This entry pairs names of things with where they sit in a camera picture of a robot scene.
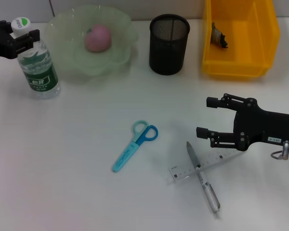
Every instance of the ruler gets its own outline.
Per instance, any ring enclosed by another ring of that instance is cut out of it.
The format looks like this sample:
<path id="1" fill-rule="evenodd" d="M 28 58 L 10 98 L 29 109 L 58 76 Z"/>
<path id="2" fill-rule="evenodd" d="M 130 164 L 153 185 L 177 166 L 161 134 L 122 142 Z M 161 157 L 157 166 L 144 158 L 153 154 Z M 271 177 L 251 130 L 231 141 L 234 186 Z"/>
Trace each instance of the ruler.
<path id="1" fill-rule="evenodd" d="M 199 161 L 203 170 L 224 162 L 227 159 L 240 155 L 244 152 L 238 151 L 237 149 L 228 148 L 214 148 L 214 152 L 206 155 L 199 155 Z M 173 166 L 169 168 L 169 172 L 175 181 L 183 180 L 189 176 L 196 174 L 196 170 L 193 167 L 180 167 Z"/>

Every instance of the water bottle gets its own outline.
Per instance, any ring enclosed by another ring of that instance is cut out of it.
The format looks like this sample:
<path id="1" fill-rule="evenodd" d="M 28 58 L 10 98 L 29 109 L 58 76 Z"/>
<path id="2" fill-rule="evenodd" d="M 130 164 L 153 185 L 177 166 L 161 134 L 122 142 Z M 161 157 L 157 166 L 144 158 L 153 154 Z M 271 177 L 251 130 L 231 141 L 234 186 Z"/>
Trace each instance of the water bottle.
<path id="1" fill-rule="evenodd" d="M 11 26 L 16 37 L 32 30 L 30 20 L 25 17 L 14 19 Z M 42 40 L 35 42 L 33 48 L 19 54 L 17 59 L 29 86 L 38 99 L 50 99 L 60 93 L 57 73 Z"/>

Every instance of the silver pen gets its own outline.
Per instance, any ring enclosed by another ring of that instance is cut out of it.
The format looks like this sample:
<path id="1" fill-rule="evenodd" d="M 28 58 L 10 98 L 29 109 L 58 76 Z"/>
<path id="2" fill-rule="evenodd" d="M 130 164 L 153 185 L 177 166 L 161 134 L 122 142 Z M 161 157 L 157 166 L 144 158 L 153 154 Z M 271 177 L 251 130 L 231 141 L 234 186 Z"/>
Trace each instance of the silver pen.
<path id="1" fill-rule="evenodd" d="M 212 208 L 213 213 L 217 213 L 220 211 L 221 204 L 219 203 L 212 186 L 208 182 L 206 175 L 204 174 L 204 171 L 201 168 L 201 164 L 198 160 L 198 157 L 196 156 L 196 153 L 193 147 L 191 146 L 189 142 L 186 143 L 186 147 L 187 147 L 188 155 L 191 158 L 193 166 L 197 172 L 202 188 L 209 201 L 210 207 Z"/>

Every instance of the scissors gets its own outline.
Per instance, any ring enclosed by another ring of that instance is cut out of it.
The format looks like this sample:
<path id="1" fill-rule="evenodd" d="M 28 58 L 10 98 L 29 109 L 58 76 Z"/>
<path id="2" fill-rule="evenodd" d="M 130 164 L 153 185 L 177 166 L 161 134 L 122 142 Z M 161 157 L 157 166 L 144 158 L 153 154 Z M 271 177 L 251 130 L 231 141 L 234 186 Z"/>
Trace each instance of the scissors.
<path id="1" fill-rule="evenodd" d="M 138 132 L 136 131 L 136 126 L 139 124 L 143 124 L 144 128 Z M 146 134 L 150 129 L 153 129 L 155 131 L 155 136 L 152 138 L 146 137 Z M 134 155 L 136 150 L 139 148 L 139 146 L 144 142 L 144 141 L 153 141 L 157 138 L 158 136 L 158 129 L 153 126 L 148 124 L 148 122 L 144 120 L 139 120 L 136 121 L 133 125 L 133 132 L 135 134 L 134 138 L 130 142 L 129 146 L 124 150 L 124 152 L 121 154 L 119 159 L 115 162 L 114 166 L 112 167 L 112 170 L 114 172 L 119 172 L 120 169 L 128 162 L 128 160 Z"/>

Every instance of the pink fruit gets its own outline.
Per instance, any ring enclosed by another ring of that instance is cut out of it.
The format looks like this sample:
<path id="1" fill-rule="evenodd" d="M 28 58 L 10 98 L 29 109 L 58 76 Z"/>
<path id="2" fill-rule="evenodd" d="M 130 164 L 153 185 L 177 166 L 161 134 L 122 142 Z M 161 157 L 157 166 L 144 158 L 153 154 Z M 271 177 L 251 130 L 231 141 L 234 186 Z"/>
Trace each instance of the pink fruit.
<path id="1" fill-rule="evenodd" d="M 110 30 L 102 25 L 94 25 L 85 37 L 85 46 L 89 51 L 106 51 L 111 46 Z"/>

